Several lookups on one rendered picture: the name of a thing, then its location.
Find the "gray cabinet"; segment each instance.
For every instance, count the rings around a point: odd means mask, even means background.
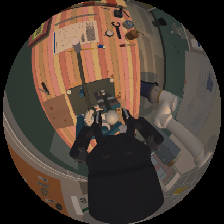
[[[156,125],[153,127],[163,136],[164,141],[157,150],[154,150],[155,154],[166,165],[177,157],[181,149]]]

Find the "yellow pencil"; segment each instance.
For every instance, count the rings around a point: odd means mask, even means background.
[[[94,48],[86,48],[86,49],[82,49],[82,50],[94,50]]]

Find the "paper with drawings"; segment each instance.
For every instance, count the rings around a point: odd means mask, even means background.
[[[96,20],[75,23],[55,31],[52,41],[53,56],[69,48],[73,48],[72,40],[74,38],[79,38],[81,45],[99,42]]]

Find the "cardboard square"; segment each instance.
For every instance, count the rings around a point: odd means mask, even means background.
[[[54,129],[66,128],[74,125],[74,121],[66,103],[65,94],[56,96],[43,103],[47,116]]]

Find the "black wrench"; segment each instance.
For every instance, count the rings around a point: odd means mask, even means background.
[[[118,23],[118,26],[116,26],[116,25],[114,25],[114,22],[112,22],[112,25],[113,25],[114,27],[116,27],[116,31],[117,31],[118,38],[121,39],[121,33],[120,33],[120,31],[119,31],[119,26],[120,26],[120,24]]]

